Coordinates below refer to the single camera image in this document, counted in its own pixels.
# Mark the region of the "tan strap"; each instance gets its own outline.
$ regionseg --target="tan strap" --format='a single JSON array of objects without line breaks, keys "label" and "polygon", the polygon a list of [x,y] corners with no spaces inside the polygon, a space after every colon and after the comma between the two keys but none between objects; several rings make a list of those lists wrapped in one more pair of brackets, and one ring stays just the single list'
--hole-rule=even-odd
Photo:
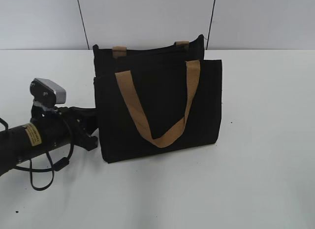
[{"label": "tan strap", "polygon": [[148,119],[143,111],[136,89],[134,87],[130,70],[115,73],[118,86],[128,107],[129,113],[133,122],[135,123],[140,135],[152,143],[153,145],[164,148],[178,139],[184,132],[186,122],[188,119],[192,100],[195,96],[200,77],[200,62],[189,61],[186,62],[187,68],[187,104],[185,115],[175,125],[173,125],[164,135],[160,138],[153,139],[151,136],[150,126]]},{"label": "tan strap", "polygon": [[117,59],[118,57],[125,57],[127,56],[127,48],[121,46],[113,47],[113,58]]},{"label": "tan strap", "polygon": [[189,41],[176,41],[175,42],[176,47],[178,46],[184,46],[184,48],[188,51],[189,50]]}]

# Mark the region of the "cable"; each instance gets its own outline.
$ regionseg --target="cable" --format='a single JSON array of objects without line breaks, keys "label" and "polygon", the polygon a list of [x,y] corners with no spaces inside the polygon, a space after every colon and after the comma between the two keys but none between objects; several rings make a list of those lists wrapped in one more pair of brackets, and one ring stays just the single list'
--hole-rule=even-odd
[{"label": "cable", "polygon": [[[21,166],[15,166],[14,168],[16,170],[20,170],[20,171],[27,171],[30,173],[30,181],[31,181],[31,186],[33,187],[34,190],[37,190],[37,191],[43,191],[45,189],[47,189],[48,187],[51,186],[51,184],[53,183],[54,181],[54,177],[55,177],[55,171],[59,171],[61,170],[62,168],[64,168],[66,165],[68,165],[69,163],[69,160],[73,154],[73,150],[74,150],[74,137],[73,137],[73,132],[69,126],[69,124],[67,123],[67,121],[60,115],[58,115],[61,120],[63,121],[63,123],[65,124],[67,130],[68,130],[68,133],[70,135],[70,150],[69,150],[69,153],[68,153],[68,156],[66,158],[62,158],[60,159],[59,161],[57,161],[56,163],[53,163],[52,159],[51,159],[51,156],[49,154],[49,151],[46,151],[46,156],[48,158],[48,161],[50,163],[50,168],[47,168],[47,169],[36,169],[36,168],[33,168],[32,167],[32,160],[30,160],[30,167],[27,168],[27,167],[21,167]],[[44,187],[36,187],[34,186],[33,184],[33,172],[37,172],[37,173],[43,173],[43,172],[50,172],[52,173],[52,179],[51,181],[48,183],[48,185],[44,186]]]},{"label": "cable", "polygon": [[77,1],[78,1],[78,5],[79,5],[79,10],[80,10],[81,21],[82,21],[82,25],[83,25],[84,34],[85,34],[85,39],[86,39],[86,41],[87,41],[88,49],[90,49],[89,42],[88,42],[88,37],[87,37],[87,33],[86,33],[86,31],[85,31],[85,26],[84,26],[84,22],[83,22],[83,16],[82,16],[82,11],[81,11],[81,7],[80,7],[80,2],[79,2],[79,0],[77,0]]},{"label": "cable", "polygon": [[216,0],[213,0],[213,7],[212,7],[211,20],[210,20],[210,25],[209,25],[209,32],[208,32],[208,39],[207,39],[206,50],[208,49],[209,38],[210,38],[210,31],[211,31],[211,25],[212,25],[212,20],[213,20],[213,12],[215,11],[215,5],[216,5]]}]

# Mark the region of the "yellow warning label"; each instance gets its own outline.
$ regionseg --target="yellow warning label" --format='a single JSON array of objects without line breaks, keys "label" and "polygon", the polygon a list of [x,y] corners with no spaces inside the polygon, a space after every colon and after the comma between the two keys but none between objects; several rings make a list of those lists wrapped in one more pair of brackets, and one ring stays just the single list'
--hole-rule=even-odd
[{"label": "yellow warning label", "polygon": [[39,132],[33,123],[27,123],[27,124],[23,125],[23,127],[25,128],[25,131],[30,138],[32,146],[36,146],[36,145],[39,145],[42,143]]}]

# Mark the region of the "gray wall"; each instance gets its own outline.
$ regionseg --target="gray wall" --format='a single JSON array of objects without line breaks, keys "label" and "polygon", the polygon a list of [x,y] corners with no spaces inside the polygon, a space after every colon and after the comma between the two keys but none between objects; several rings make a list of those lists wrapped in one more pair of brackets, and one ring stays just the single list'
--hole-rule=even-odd
[{"label": "gray wall", "polygon": [[152,48],[207,34],[212,0],[80,0],[89,44]]},{"label": "gray wall", "polygon": [[315,49],[315,0],[217,0],[213,49]]},{"label": "gray wall", "polygon": [[87,49],[77,0],[0,0],[0,49]]},{"label": "gray wall", "polygon": [[[79,0],[90,48],[207,35],[213,0]],[[210,49],[315,49],[315,0],[217,0]],[[77,0],[0,0],[0,49],[87,49]]]}]

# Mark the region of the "black tote bag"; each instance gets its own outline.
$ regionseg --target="black tote bag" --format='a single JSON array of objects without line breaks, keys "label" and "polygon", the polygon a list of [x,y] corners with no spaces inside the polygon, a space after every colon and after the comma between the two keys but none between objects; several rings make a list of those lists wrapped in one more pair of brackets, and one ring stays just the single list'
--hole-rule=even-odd
[{"label": "black tote bag", "polygon": [[204,57],[204,37],[199,35],[192,42],[178,41],[173,45],[150,50],[130,50],[126,47],[113,47],[113,49],[100,49],[98,45],[93,46],[94,67],[96,77],[110,72],[115,72],[120,62],[134,61],[135,59],[147,59],[149,56],[168,56],[170,54],[181,54],[186,61],[202,60]]},{"label": "black tote bag", "polygon": [[168,58],[121,63],[116,72],[94,79],[99,139],[108,163],[216,142],[221,60]]}]

